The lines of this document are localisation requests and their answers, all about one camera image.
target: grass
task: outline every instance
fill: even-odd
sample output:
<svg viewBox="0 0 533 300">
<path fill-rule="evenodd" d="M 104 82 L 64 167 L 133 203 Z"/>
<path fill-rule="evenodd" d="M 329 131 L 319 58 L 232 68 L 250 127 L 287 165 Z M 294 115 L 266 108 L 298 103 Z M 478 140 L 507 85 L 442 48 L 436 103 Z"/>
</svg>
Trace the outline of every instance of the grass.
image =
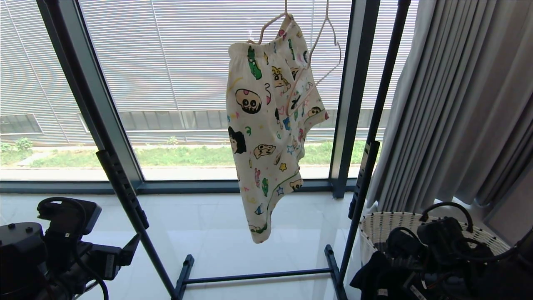
<svg viewBox="0 0 533 300">
<path fill-rule="evenodd" d="M 351 163 L 361 162 L 361 156 L 365 147 L 364 141 L 356 141 L 352 152 Z M 311 165 L 329 165 L 333 149 L 332 142 L 322 144 L 307 144 L 305 146 L 305 157 L 300 164 Z M 192 166 L 232 166 L 233 155 L 231 148 L 219 147 L 186 147 L 178 146 L 172 148 L 136 148 L 135 155 L 143 167 L 150 166 L 174 166 L 174 165 L 192 165 Z M 96 158 L 94 151 L 77 150 L 77 151 L 57 151 L 47 157 L 36 160 L 30 165 L 31 167 L 48 167 L 48 168 L 82 168 L 82 167 L 100 167 L 100 162 Z"/>
<path fill-rule="evenodd" d="M 3 166 L 12 165 L 18 163 L 33 153 L 32 150 L 25 151 L 2 151 L 0 152 L 0 164 Z"/>
</svg>

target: clothes rack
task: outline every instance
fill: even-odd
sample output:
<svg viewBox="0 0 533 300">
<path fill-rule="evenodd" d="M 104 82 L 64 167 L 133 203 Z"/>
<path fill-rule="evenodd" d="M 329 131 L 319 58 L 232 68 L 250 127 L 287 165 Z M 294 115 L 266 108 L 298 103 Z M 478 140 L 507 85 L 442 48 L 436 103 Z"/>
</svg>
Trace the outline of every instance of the clothes rack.
<svg viewBox="0 0 533 300">
<path fill-rule="evenodd" d="M 139 201 L 136 197 L 135 190 L 130 180 L 125 176 L 123 166 L 119 157 L 113 147 L 110 135 L 108 134 L 102 115 L 100 115 L 96 101 L 92 97 L 90 84 L 84 76 L 80 59 L 76 52 L 76 47 L 73 44 L 72 38 L 69 34 L 69 30 L 73 30 L 69 26 L 72 26 L 73 22 L 69 18 L 77 18 L 77 14 L 81 14 L 79 4 L 72 7 L 62 6 L 60 7 L 58 0 L 38 0 L 39 9 L 43 16 L 47 31 L 50 35 L 52 43 L 54 45 L 56 54 L 61 63 L 63 71 L 67 77 L 69 85 L 73 93 L 79 95 L 76 97 L 76 101 L 79 107 L 86 108 L 84 111 L 88 111 L 89 115 L 86 119 L 89 119 L 94 128 L 94 132 L 91 132 L 93 136 L 99 138 L 99 142 L 102 146 L 99 146 L 97 152 L 98 159 L 106 172 L 106 175 L 128 216 L 135 231 L 140 235 L 141 242 L 148 254 L 148 257 L 152 261 L 154 268 L 156 269 L 161 281 L 163 282 L 171 299 L 182 300 L 183 294 L 187 285 L 197 283 L 209 283 L 209 282 L 222 282 L 222 281 L 235 281 L 235 280 L 249 280 L 249 279 L 263 279 L 263 278 L 276 278 L 276 277 L 288 277 L 299 275 L 311 275 L 311 274 L 326 274 L 329 273 L 333 280 L 333 286 L 335 288 L 335 294 L 338 300 L 348 300 L 346 291 L 344 290 L 344 278 L 348 268 L 348 262 L 350 260 L 350 254 L 352 252 L 353 244 L 356 238 L 356 230 L 359 226 L 359 219 L 361 217 L 362 209 L 364 207 L 364 199 L 368 185 L 370 183 L 370 177 L 377 157 L 377 150 L 379 148 L 379 142 L 375 141 L 379 120 L 383 111 L 383 105 L 385 97 L 388 91 L 389 82 L 392 76 L 394 62 L 398 53 L 398 47 L 403 32 L 403 26 L 405 24 L 407 10 L 409 8 L 410 0 L 399 0 L 398 10 L 394 27 L 391 36 L 391 43 L 387 53 L 385 66 L 383 70 L 383 76 L 379 85 L 378 96 L 374 107 L 374 113 L 372 121 L 370 123 L 369 134 L 365 147 L 365 152 L 362 159 L 361 169 L 359 171 L 358 180 L 356 184 L 356 191 L 352 197 L 350 204 L 349 217 L 351 218 L 350 231 L 348 234 L 343 259 L 341 262 L 341 268 L 338 268 L 338 264 L 335 260 L 335 256 L 331 245 L 326 245 L 324 248 L 324 254 L 328 263 L 327 268 L 322 269 L 310 269 L 301 271 L 286 271 L 286 272 L 273 272 L 273 273 L 258 273 L 258 274 L 245 274 L 225 277 L 211 277 L 211 278 L 198 278 L 191 279 L 189 275 L 194 265 L 194 258 L 191 254 L 187 255 L 183 262 L 183 267 L 180 276 L 177 280 L 176 286 L 174 286 L 166 272 L 157 252 L 150 241 L 146 229 L 149 227 L 148 220 L 144 211 L 142 210 Z M 81 25 L 82 28 L 78 28 L 83 32 L 83 43 L 87 43 L 88 47 L 92 47 L 92 43 L 86 28 Z"/>
</svg>

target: hanging clothes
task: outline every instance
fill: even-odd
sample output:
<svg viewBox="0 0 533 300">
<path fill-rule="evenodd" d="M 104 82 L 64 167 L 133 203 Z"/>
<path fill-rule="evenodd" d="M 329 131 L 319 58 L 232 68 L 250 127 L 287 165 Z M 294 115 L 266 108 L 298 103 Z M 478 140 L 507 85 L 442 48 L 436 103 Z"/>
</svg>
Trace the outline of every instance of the hanging clothes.
<svg viewBox="0 0 533 300">
<path fill-rule="evenodd" d="M 303 185 L 305 136 L 328 115 L 311 68 L 304 69 L 308 48 L 294 18 L 283 21 L 272 42 L 236 43 L 229 55 L 228 133 L 248 227 L 262 243 L 278 201 Z"/>
</svg>

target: gray curtain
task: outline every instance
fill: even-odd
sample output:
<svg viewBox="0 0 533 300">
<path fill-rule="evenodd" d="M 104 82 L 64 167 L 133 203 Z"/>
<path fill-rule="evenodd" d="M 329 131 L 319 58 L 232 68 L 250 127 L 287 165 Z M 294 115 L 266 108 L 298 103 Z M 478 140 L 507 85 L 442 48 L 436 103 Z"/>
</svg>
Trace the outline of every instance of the gray curtain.
<svg viewBox="0 0 533 300">
<path fill-rule="evenodd" d="M 420 1 L 369 205 L 501 198 L 532 158 L 532 53 L 533 1 Z"/>
</svg>

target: clothes hanger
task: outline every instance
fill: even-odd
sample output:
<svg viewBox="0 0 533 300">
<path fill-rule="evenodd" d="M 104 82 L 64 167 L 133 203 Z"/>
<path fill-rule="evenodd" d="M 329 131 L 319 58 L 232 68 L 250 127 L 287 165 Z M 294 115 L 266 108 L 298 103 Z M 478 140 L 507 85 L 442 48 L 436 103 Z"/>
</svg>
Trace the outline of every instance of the clothes hanger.
<svg viewBox="0 0 533 300">
<path fill-rule="evenodd" d="M 256 42 L 254 42 L 254 41 L 252 41 L 252 40 L 248 40 L 248 43 L 250 43 L 250 44 L 256 44 L 256 45 L 261 45 L 261 42 L 263 41 L 263 35 L 264 35 L 264 33 L 265 33 L 265 29 L 266 29 L 267 27 L 269 27 L 272 23 L 274 23 L 274 22 L 276 22 L 277 20 L 279 20 L 279 19 L 280 19 L 281 17 L 283 17 L 283 16 L 285 16 L 286 18 L 290 18 L 289 13 L 288 13 L 288 11 L 287 11 L 287 0 L 285 0 L 285 11 L 284 11 L 282 14 L 280 14 L 279 16 L 275 17 L 274 19 L 270 20 L 268 23 L 266 23 L 266 24 L 263 26 L 263 28 L 261 28 L 261 35 L 259 36 L 259 41 L 256 43 Z"/>
<path fill-rule="evenodd" d="M 341 60 L 342 60 L 342 49 L 341 49 L 341 44 L 337 41 L 337 35 L 335 34 L 335 28 L 333 27 L 333 24 L 331 22 L 331 20 L 329 19 L 329 0 L 326 1 L 326 16 L 324 17 L 324 21 L 322 22 L 322 26 L 320 27 L 320 31 L 318 31 L 318 35 L 317 35 L 317 39 L 314 41 L 313 43 L 313 47 L 311 48 L 311 51 L 309 52 L 309 59 L 308 59 L 308 63 L 307 63 L 307 66 L 304 67 L 303 69 L 304 70 L 308 70 L 310 67 L 311 67 L 311 58 L 313 56 L 313 52 L 314 52 L 314 49 L 317 47 L 317 44 L 318 44 L 318 40 L 320 39 L 320 36 L 322 35 L 322 31 L 324 31 L 324 26 L 326 25 L 326 22 L 328 22 L 330 28 L 332 29 L 333 31 L 333 43 L 335 46 L 338 47 L 338 62 L 337 64 L 331 69 L 329 70 L 329 72 L 327 72 L 321 79 L 319 79 L 315 84 L 314 84 L 314 89 L 317 88 L 317 85 L 324 79 L 326 78 L 329 74 L 331 74 L 338 66 L 341 65 Z M 294 81 L 294 84 L 293 84 L 293 87 L 290 91 L 290 94 L 292 96 L 293 92 L 294 92 L 294 88 L 296 87 L 296 83 L 300 80 L 300 77 L 301 75 L 303 74 L 304 72 L 298 72 L 298 77 L 297 79 Z M 290 103 L 290 100 L 291 100 L 291 97 L 289 96 L 289 98 L 287 99 L 287 107 L 286 107 L 286 111 L 288 112 L 289 111 L 289 103 Z M 303 103 L 305 102 L 305 99 L 303 101 L 300 102 L 300 104 L 298 104 L 298 106 L 296 106 L 292 111 L 294 110 L 297 110 Z"/>
</svg>

